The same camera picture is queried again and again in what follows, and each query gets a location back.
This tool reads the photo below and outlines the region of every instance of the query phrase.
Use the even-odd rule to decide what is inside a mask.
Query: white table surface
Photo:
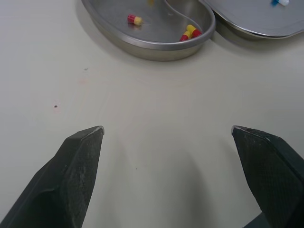
[[[84,228],[240,228],[260,213],[230,129],[304,156],[304,36],[216,33],[151,62],[105,39],[80,0],[0,1],[0,220],[69,135],[105,128]]]

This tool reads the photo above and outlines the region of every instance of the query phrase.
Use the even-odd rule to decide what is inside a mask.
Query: stainless steel tray
[[[212,9],[197,0],[82,0],[99,30],[121,49],[140,58],[171,61],[196,53],[215,31]],[[143,19],[138,27],[129,14]],[[203,34],[179,42],[186,26]]]
[[[226,25],[247,38],[286,38],[304,31],[304,0],[205,0]]]

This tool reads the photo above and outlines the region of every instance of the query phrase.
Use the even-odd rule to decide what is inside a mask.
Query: metal tray rim
[[[175,11],[178,14],[181,14],[177,10],[175,10],[166,0],[163,1],[173,11]],[[211,25],[208,28],[208,30],[205,31],[201,36],[183,42],[154,42],[154,41],[142,40],[129,36],[121,32],[120,30],[113,28],[107,20],[105,20],[97,13],[97,11],[94,9],[93,5],[90,3],[89,0],[82,0],[82,3],[86,8],[86,10],[88,11],[88,13],[91,15],[91,17],[99,26],[102,26],[105,30],[112,33],[113,35],[115,35],[120,40],[126,43],[146,49],[181,50],[181,49],[186,49],[197,45],[201,45],[203,42],[211,38],[216,28],[216,19],[211,7],[205,2],[199,1],[199,3],[202,4],[207,9],[208,13],[211,16]]]
[[[205,1],[214,11],[214,13],[219,16],[228,26],[231,26],[232,28],[244,32],[245,34],[258,37],[258,38],[268,38],[268,39],[282,39],[282,38],[288,38],[291,36],[294,36],[296,34],[299,34],[304,31],[304,29],[300,30],[295,30],[294,32],[291,33],[281,33],[280,35],[272,35],[272,34],[267,34],[264,32],[256,32],[252,29],[244,28],[242,26],[237,25],[236,23],[232,22],[230,19],[228,19],[224,14],[222,14],[219,10],[217,10],[216,7],[214,7],[211,3],[209,3],[208,0]]]

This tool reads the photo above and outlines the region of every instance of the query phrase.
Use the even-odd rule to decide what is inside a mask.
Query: red and yellow capsule
[[[200,36],[202,34],[193,25],[187,25],[187,31],[189,31],[193,37],[198,37],[198,36]]]
[[[185,31],[185,33],[181,36],[180,41],[185,41],[191,38],[191,33],[189,31]]]
[[[141,25],[143,22],[143,19],[140,17],[137,17],[133,14],[129,14],[128,16],[128,22],[135,24],[135,25]]]

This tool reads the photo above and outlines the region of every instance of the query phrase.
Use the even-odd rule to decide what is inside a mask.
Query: pill
[[[191,33],[189,31],[185,31],[185,33],[181,36],[180,41],[185,41],[191,38]]]
[[[277,0],[282,6],[287,6],[289,4],[289,0]]]
[[[187,30],[191,33],[191,35],[193,37],[198,37],[200,36],[202,33],[196,29],[193,25],[187,25]]]
[[[140,17],[137,17],[133,14],[129,14],[128,16],[128,22],[135,24],[135,25],[141,25],[143,22],[143,19]]]

